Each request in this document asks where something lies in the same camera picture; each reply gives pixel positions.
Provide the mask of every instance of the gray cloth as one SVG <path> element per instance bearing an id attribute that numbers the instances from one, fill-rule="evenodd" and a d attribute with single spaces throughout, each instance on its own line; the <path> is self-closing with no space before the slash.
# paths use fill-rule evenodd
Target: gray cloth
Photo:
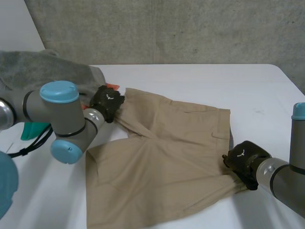
<path id="1" fill-rule="evenodd" d="M 59 80 L 75 83 L 85 105 L 98 87 L 106 84 L 99 68 L 62 59 L 52 50 L 0 51 L 0 91 L 38 90 L 46 83 Z"/>

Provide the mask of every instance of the gray robot arm segment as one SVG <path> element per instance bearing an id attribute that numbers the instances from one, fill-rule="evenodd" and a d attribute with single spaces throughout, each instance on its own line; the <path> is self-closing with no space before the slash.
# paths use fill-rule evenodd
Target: gray robot arm segment
<path id="1" fill-rule="evenodd" d="M 51 82 L 51 89 L 58 93 L 48 99 L 41 91 L 9 91 L 0 94 L 0 129 L 7 129 L 19 122 L 50 123 L 56 140 L 51 145 L 53 156 L 63 163 L 79 160 L 104 123 L 103 115 L 92 108 L 82 110 L 74 84 L 66 82 L 64 89 L 58 82 Z M 72 96 L 60 96 L 66 88 Z"/>
<path id="2" fill-rule="evenodd" d="M 292 116 L 289 163 L 278 158 L 266 159 L 259 165 L 256 179 L 264 189 L 305 218 L 305 120 L 295 115 L 303 105 L 296 104 Z"/>

